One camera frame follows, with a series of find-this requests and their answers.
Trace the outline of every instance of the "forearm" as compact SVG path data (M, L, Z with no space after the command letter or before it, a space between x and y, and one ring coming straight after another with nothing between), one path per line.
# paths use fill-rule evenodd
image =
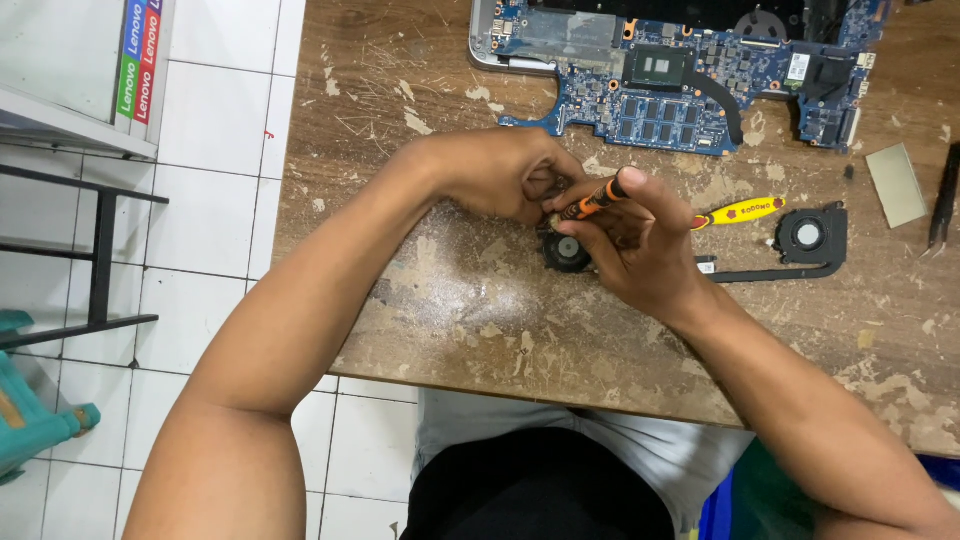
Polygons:
M427 165L392 161L264 276L204 353L187 390L289 414L346 340L377 277L435 202Z
M779 342L719 286L709 320L675 325L778 464L811 498L910 530L946 502L916 458L833 378Z

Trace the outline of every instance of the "worn desk surface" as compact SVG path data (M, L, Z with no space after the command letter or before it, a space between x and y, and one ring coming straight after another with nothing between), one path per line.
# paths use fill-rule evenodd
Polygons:
M551 79L470 65L469 14L470 0L307 2L275 260L413 138L553 106ZM897 5L848 156L793 140L782 102L748 110L747 144L722 159L606 145L582 126L562 140L589 173L637 164L696 209L767 195L785 196L789 209L845 201L849 258L838 274L728 290L911 447L938 454L960 454L960 245L918 260L928 219L891 231L864 157L905 142L932 209L949 125L960 128L957 27L952 2ZM719 256L721 270L774 267L763 242L776 223L698 233L695 251ZM680 339L621 305L595 275L544 270L538 245L514 223L436 207L373 289L332 373L741 425Z

